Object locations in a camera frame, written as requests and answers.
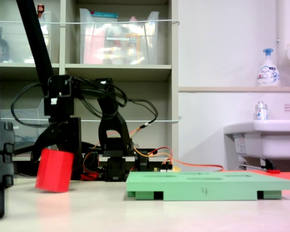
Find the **sink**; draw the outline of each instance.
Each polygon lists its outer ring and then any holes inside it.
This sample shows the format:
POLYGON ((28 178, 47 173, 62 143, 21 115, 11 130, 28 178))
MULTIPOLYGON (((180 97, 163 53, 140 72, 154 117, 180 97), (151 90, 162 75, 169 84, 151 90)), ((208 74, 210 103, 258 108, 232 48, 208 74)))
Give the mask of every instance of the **sink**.
POLYGON ((290 160, 290 120, 254 120, 225 126, 240 156, 290 160))

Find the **pump dispenser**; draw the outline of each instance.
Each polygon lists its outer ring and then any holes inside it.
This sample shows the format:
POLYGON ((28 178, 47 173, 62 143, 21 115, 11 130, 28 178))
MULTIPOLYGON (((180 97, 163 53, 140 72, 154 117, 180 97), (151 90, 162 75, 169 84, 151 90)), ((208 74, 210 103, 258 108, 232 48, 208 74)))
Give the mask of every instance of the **pump dispenser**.
POLYGON ((273 51, 274 50, 271 48, 263 50, 265 53, 265 60, 259 71, 257 86, 280 86, 279 71, 271 59, 271 53, 273 51))

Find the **shelf board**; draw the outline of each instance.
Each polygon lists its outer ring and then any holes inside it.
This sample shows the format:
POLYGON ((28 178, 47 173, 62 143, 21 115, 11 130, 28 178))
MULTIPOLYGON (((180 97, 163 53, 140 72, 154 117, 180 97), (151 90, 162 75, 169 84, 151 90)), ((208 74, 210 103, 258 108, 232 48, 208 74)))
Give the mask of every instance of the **shelf board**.
POLYGON ((168 0, 76 0, 85 4, 112 4, 112 5, 165 5, 168 0))
POLYGON ((65 67, 69 75, 114 81, 166 81, 172 69, 171 65, 66 64, 65 67))
MULTIPOLYGON (((99 161, 100 162, 107 162, 108 158, 109 157, 99 157, 99 161)), ((163 162, 163 161, 165 161, 166 158, 167 157, 150 157, 149 161, 150 162, 163 162)), ((126 159, 126 162, 134 162, 134 160, 135 160, 134 157, 125 157, 125 159, 126 159)), ((30 155, 29 156, 28 155, 27 156, 26 155, 13 156, 12 160, 13 161, 30 161, 30 155)))
MULTIPOLYGON (((59 64, 52 64, 54 75, 59 74, 59 64)), ((37 81, 35 64, 0 63, 0 80, 37 81)))
POLYGON ((290 92, 290 87, 179 87, 179 92, 290 92))

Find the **white table surface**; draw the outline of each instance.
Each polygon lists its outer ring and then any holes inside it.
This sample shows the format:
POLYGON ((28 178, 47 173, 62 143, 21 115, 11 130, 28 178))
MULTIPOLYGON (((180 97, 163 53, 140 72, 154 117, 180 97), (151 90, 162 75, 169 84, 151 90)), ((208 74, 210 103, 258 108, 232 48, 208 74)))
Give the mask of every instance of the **white table surface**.
POLYGON ((282 200, 164 202, 127 199, 125 183, 73 181, 67 193, 15 179, 0 232, 290 232, 282 200))

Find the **green shape sorter board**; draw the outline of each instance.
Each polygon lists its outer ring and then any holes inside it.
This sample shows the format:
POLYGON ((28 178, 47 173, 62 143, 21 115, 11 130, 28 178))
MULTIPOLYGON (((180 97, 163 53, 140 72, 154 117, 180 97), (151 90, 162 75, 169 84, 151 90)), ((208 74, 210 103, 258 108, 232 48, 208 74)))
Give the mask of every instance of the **green shape sorter board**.
POLYGON ((253 172, 130 172, 126 185, 136 200, 227 201, 281 199, 290 180, 253 172))

